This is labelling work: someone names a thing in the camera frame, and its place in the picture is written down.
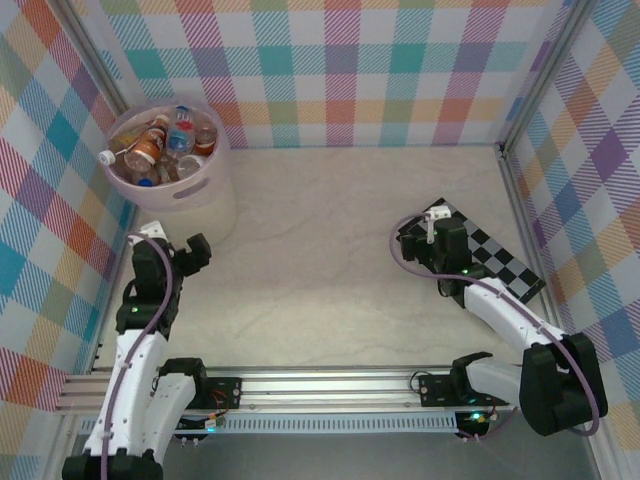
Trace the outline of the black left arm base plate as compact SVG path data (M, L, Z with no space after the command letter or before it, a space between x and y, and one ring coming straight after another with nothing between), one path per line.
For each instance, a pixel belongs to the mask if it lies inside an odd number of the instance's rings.
M236 410L240 408L241 396L241 377L209 377L199 408L210 411Z

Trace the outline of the tall brown tea bottle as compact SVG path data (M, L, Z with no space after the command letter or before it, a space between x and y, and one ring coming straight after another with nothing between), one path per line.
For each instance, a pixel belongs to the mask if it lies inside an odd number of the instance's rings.
M168 116L159 114L150 122L116 135L110 140L108 148L98 154L99 162L109 166L121 160L125 165L124 155L135 150L151 156L156 164L165 147L168 124Z

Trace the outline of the aluminium side rail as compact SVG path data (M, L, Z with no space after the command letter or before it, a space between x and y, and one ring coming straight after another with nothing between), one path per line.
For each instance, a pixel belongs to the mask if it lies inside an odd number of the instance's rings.
M125 275L130 270L131 247L127 234L136 226L138 219L138 208L131 202L128 203L129 214L125 226L123 227L122 241L119 243L120 250L115 264L112 280L109 284L109 292L103 308L99 330L94 342L93 352L88 364L88 373L93 373L102 367L109 367L113 363L114 344L117 336L116 312L120 307L122 292L124 289Z
M536 296L537 302L540 304L544 317L550 324L569 331L569 328L561 318L559 305L550 288L549 275L545 270L541 254L538 250L539 245L537 238L529 222L525 202L520 194L516 175L510 163L510 157L504 152L504 148L500 144L494 146L494 151L511 210L515 218L520 242L526 257L526 263L544 282L543 287Z

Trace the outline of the black connector board green light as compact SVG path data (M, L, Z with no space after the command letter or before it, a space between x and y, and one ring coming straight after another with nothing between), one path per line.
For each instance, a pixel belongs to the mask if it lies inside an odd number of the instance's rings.
M174 432L173 438L182 447L187 444L198 447L199 444L216 433L226 423L224 416L213 416L203 418L181 417Z
M487 440L496 435L500 416L494 411L469 411L455 414L457 432L464 442Z

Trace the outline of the pale pink plastic bin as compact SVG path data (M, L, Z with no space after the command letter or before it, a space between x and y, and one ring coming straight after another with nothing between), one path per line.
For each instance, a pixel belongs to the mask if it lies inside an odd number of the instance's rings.
M232 231L236 219L236 196L231 179L229 144L217 113L209 104L188 97L155 99L135 107L122 115L109 130L106 148L118 134L128 132L157 115L169 118L178 105L190 108L195 117L195 130L204 122L213 123L218 139L213 153L206 157L206 164L194 175L180 179L176 165L180 158L167 153L167 137L160 160L155 164L161 184L140 187L131 183L131 171L118 160L115 165L103 165L108 180L119 193L141 209L140 223L161 222L169 240L178 248L186 240L203 233L210 245L223 240Z

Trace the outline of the clear water bottle blue cap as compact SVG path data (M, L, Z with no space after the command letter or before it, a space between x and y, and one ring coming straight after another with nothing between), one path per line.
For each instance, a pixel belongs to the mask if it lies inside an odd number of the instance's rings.
M167 153L173 157L189 154L195 143L195 117L184 105L174 108L167 132Z

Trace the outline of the aluminium frame post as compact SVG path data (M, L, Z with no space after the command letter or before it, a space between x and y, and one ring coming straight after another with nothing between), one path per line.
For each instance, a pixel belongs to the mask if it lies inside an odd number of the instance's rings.
M547 49L547 53L540 61L540 69L533 78L531 88L522 100L520 108L516 111L513 121L510 123L503 138L496 144L502 157L506 158L515 150L516 144L524 135L535 110L556 78L558 71L569 54L571 46L576 41L598 1L574 0L572 2L564 22L560 25L555 41Z
M119 116L127 110L127 104L120 93L100 51L95 46L85 25L73 5L75 0L59 0L60 7L65 13L66 21L71 30L74 45L78 48L86 68L96 82L97 87L104 94L114 113Z

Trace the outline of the shiny copper plastic bottle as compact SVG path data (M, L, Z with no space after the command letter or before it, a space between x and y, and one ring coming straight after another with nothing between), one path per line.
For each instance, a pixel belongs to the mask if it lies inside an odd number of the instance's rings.
M131 151L124 155L124 162L127 168L131 171L130 178L133 184L133 176L136 172L145 172L149 169L155 169L155 160L139 151Z

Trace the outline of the brown coffee bottle white swirl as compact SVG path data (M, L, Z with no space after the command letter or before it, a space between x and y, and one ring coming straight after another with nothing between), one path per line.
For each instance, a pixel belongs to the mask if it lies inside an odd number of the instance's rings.
M195 130L195 140L193 153L208 157L210 156L217 143L218 130L213 123L204 122Z

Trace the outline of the black grey checkerboard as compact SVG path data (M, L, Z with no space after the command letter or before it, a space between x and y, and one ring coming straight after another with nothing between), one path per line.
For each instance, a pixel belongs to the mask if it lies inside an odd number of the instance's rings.
M493 237L478 227L473 221L468 219L461 211L443 198L436 200L430 207L446 205L451 211L451 217L460 218L468 233L468 245L473 259L485 267L485 277L499 279L507 290L522 303L528 303L537 295L544 285L543 280L538 277L532 269L527 267L522 261L516 258L511 252L505 249ZM423 213L403 221L397 228L394 236L394 244L400 247L402 257L402 247L399 236L405 233L425 234L425 247L428 248L428 263L431 259L431 244L427 243L426 222ZM419 264L425 267L430 273L427 264Z

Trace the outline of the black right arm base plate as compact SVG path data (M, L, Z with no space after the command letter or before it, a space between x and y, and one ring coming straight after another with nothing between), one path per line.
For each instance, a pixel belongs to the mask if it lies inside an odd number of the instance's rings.
M487 394L460 396L448 375L419 375L418 393L422 407L493 407L507 403Z

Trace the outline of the aluminium mounting rail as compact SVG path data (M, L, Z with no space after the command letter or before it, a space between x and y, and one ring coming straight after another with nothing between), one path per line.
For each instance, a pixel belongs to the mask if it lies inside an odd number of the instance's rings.
M447 375L442 368L211 369L213 377L241 377L240 408L232 414L392 413L507 410L493 407L422 407L419 375Z

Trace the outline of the white opaque plastic bottle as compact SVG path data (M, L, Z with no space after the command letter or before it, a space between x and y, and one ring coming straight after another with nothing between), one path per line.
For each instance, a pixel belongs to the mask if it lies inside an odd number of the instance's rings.
M200 155L189 154L180 158L176 165L177 175L185 179L198 172L205 164L207 158Z

